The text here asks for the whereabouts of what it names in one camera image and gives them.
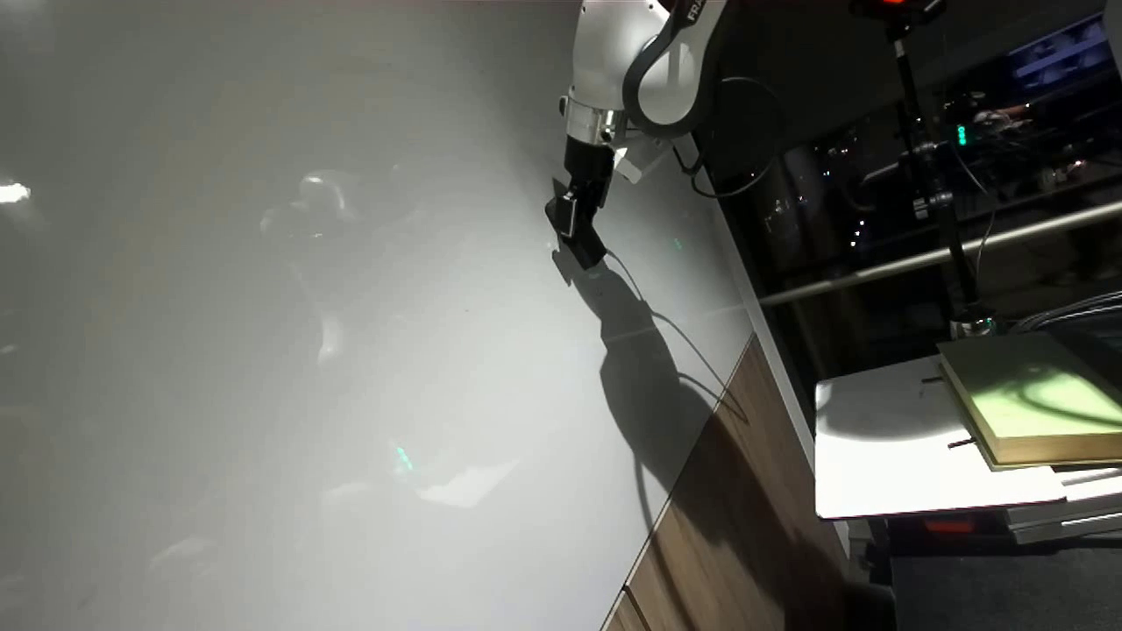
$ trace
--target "white wall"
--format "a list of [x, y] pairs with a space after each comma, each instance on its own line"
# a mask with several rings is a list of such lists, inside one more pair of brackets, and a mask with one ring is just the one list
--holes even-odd
[[[0, 210], [2, 631], [601, 620], [703, 416], [665, 374], [717, 383], [551, 263], [570, 23], [0, 0], [0, 176], [31, 187]], [[717, 210], [661, 166], [599, 225], [730, 374]]]

